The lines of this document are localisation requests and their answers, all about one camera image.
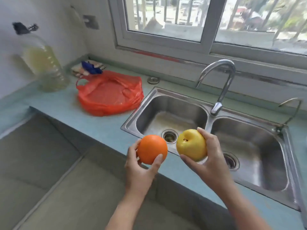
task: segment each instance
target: faucet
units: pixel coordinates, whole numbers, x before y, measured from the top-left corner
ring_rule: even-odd
[[[217,100],[217,103],[214,105],[214,107],[211,109],[211,114],[212,115],[217,115],[219,113],[219,111],[222,109],[222,100],[225,96],[225,94],[228,91],[229,86],[231,85],[233,78],[235,77],[235,73],[236,73],[236,68],[235,68],[235,64],[231,61],[231,60],[227,60],[227,59],[223,59],[223,60],[218,60],[210,65],[208,65],[201,73],[201,76],[199,77],[197,84],[196,84],[196,88],[200,85],[200,83],[202,82],[202,80],[205,78],[205,76],[207,76],[208,73],[210,73],[213,69],[221,66],[221,65],[227,65],[229,67],[229,70],[227,70],[227,73],[229,74],[229,77],[227,79],[227,82],[224,85],[224,88],[222,89],[222,93],[219,97],[219,99]]]
[[[299,111],[299,109],[300,109],[300,107],[302,105],[303,99],[298,98],[298,97],[294,97],[294,98],[286,100],[285,102],[283,102],[283,103],[278,105],[278,107],[282,107],[283,105],[285,105],[285,104],[287,104],[289,102],[292,102],[294,100],[298,100],[298,105],[297,105],[297,108],[296,108],[294,114],[285,123],[283,123],[282,125],[276,127],[276,132],[277,133],[281,133],[282,129],[287,125],[287,123],[289,123],[291,120],[294,119],[294,117],[296,116],[296,114],[298,113],[298,111]]]

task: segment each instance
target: sink drain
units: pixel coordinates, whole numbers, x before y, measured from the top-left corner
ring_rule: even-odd
[[[162,138],[165,139],[167,143],[175,143],[177,140],[177,133],[173,130],[165,130],[162,132]]]
[[[231,171],[236,171],[240,167],[238,158],[230,152],[223,152],[225,161]]]

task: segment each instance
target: hand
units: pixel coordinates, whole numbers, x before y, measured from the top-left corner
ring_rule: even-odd
[[[224,155],[221,150],[220,142],[216,135],[212,135],[204,129],[198,127],[197,131],[206,140],[208,159],[201,165],[180,155],[180,158],[193,170],[218,196],[227,193],[228,189],[235,187]]]
[[[158,173],[163,162],[163,155],[160,154],[154,160],[150,169],[142,168],[141,162],[137,161],[137,148],[141,139],[137,140],[128,149],[126,169],[126,193],[144,198],[151,186],[151,183]]]

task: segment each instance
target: sink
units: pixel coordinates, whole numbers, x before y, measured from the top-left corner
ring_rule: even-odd
[[[266,190],[286,189],[288,177],[282,147],[271,132],[238,120],[220,118],[213,122],[211,133],[218,137],[235,180]]]
[[[179,155],[178,135],[202,127],[218,137],[235,182],[300,210],[300,175],[287,127],[277,133],[277,123],[227,108],[213,116],[209,114],[212,107],[155,87],[121,129],[139,138],[160,135],[167,141],[168,151]]]

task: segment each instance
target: orange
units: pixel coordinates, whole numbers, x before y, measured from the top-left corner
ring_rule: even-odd
[[[163,161],[167,156],[167,143],[165,139],[157,135],[146,135],[138,145],[138,157],[141,162],[152,165],[155,158],[163,155]]]

